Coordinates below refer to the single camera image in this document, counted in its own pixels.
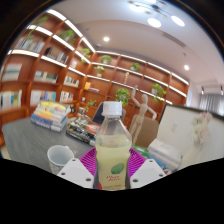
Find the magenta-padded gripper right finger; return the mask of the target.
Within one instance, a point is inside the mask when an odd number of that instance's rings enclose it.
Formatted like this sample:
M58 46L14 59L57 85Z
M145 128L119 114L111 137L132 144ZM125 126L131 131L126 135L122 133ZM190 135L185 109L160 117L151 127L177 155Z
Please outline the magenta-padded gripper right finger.
M131 189L143 187L166 176L154 159L146 159L134 149L130 149L127 174Z

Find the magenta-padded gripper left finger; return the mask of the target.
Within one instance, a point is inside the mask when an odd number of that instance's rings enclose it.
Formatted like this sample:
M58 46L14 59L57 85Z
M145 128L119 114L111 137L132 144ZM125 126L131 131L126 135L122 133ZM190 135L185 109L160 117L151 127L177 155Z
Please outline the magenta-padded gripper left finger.
M78 186L92 189L96 173L96 148L92 148L80 158L71 159L61 169L58 176Z

